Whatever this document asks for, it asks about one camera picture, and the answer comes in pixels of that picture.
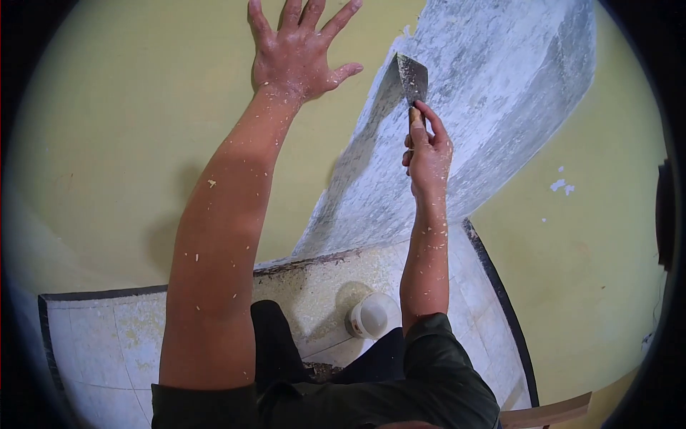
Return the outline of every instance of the putty knife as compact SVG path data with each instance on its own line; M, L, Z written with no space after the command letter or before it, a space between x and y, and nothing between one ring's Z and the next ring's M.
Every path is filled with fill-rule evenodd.
M398 62L398 71L400 72L400 82L403 85L405 98L410 105L409 116L410 124L417 119L422 121L424 128L427 126L426 118L422 113L414 107L416 100L424 102L427 97L427 88L429 86L429 71L421 63L413 60L409 56L397 53L395 54Z

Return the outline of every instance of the forearm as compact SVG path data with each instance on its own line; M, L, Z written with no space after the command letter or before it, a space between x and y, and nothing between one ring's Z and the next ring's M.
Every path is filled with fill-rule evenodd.
M170 299L180 292L181 304L208 315L250 305L274 165L299 107L288 92L261 86L212 156L178 227Z
M448 311L445 197L435 201L417 204L410 250L400 282L404 334L422 316Z

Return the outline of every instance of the dark floor border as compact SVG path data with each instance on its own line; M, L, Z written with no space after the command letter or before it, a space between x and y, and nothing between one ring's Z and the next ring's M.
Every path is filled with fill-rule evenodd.
M87 301L89 299L112 299L122 297L137 297L159 292L167 292L167 285L144 286L142 288L96 290L94 292L67 292L62 294L40 294L39 299L45 301Z
M332 253L331 255L323 255L302 259L294 262L288 262L284 259L283 264L272 265L266 268L258 268L252 272L254 278L259 278L266 275L273 275L283 271L292 270L294 268L303 268L312 264L321 264L322 262L342 262L346 257L351 255L359 255L360 249L352 251L344 251L339 253ZM141 295L149 295L154 293L167 292L167 285L159 286L143 286L140 288L126 288L126 289L112 289L112 290L96 290L93 292L66 292L61 294L41 294L39 295L45 301L87 301L89 299L112 299L123 297L138 297Z
M52 348L52 338L50 338L50 321L47 317L47 302L42 296L38 296L38 320L40 321L40 335L43 337L43 349L45 350L45 359L47 360L47 367L52 377L52 382L55 384L58 397L62 401L64 409L69 413L72 422L77 422L76 414L67 397L67 392L64 390L64 383L62 383L62 376L60 370L57 368L55 361L55 353Z
M517 315L515 314L515 309L512 308L512 303L510 302L510 297L505 291L505 286L498 275L498 271L493 265L493 261L490 260L488 252L486 252L486 247L482 243L479 234L477 234L474 226L465 218L462 221L462 229L467 234L469 241L472 243L476 254L484 266L484 271L488 276L490 284L493 285L495 294L500 301L500 306L503 308L505 317L508 319L508 324L512 330L512 336L514 337L514 342L517 344L517 351L519 352L519 359L521 359L521 365L524 368L524 376L526 377L526 384L529 388L529 396L531 397L531 406L539 406L539 392L536 389L536 378L534 377L534 366L531 363L531 356L529 355L529 349L526 347L526 339L524 338L524 333L521 331L521 326L519 326L519 321L517 320Z

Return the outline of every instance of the hand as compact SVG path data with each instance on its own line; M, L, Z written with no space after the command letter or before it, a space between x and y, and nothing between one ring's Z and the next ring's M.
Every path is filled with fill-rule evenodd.
M445 131L443 122L426 103L414 104L431 123L435 136L427 132L421 121L410 126L410 134L405 138L408 150L403 154L403 165L408 167L407 175L412 177L412 195L419 203L445 201L450 163L453 160L453 143Z
M362 0L349 1L321 29L317 22L326 0L309 0L303 10L302 0L286 0L281 29L275 32L262 14L260 0L249 0L250 22L257 37L255 82L274 85L303 103L338 88L345 79L362 71L351 62L336 70L327 63L327 50L333 38L362 6Z

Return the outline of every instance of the white bucket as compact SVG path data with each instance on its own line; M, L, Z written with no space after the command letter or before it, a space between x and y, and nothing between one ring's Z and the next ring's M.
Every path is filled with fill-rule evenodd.
M393 298L384 293L373 292L353 307L345 319L350 335L378 340L391 329L400 326L401 313Z

